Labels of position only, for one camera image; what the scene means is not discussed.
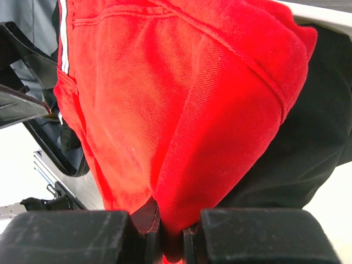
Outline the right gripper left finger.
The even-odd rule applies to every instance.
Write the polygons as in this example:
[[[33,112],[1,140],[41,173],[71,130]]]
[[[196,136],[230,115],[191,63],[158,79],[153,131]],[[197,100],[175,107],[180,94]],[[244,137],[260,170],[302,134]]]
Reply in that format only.
[[[32,211],[1,235],[1,263],[162,263],[160,214],[149,199],[127,211]]]

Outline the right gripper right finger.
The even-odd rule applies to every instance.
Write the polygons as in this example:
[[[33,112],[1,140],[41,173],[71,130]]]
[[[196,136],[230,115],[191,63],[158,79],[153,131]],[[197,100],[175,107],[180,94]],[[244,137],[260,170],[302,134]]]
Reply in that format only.
[[[282,208],[203,210],[184,230],[183,263],[340,263],[317,219]]]

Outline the black garment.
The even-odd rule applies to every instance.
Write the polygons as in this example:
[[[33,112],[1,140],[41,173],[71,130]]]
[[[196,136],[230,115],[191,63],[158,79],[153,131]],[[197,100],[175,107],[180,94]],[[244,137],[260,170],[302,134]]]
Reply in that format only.
[[[220,207],[302,208],[351,161],[351,39],[316,26],[306,83],[266,152]]]

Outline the red garment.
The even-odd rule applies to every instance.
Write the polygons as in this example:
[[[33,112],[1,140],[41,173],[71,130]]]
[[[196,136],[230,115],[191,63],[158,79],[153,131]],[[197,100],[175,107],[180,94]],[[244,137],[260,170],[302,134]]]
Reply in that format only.
[[[273,1],[59,1],[62,119],[107,210],[153,198],[164,263],[278,133],[317,31]]]

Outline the yellow Pikachu suitcase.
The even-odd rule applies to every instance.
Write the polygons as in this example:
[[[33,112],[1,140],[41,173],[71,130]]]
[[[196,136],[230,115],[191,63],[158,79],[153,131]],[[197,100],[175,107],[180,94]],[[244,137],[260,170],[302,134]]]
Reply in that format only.
[[[57,71],[68,72],[66,1],[1,1],[1,127],[24,124],[69,177],[89,172],[59,110]]]

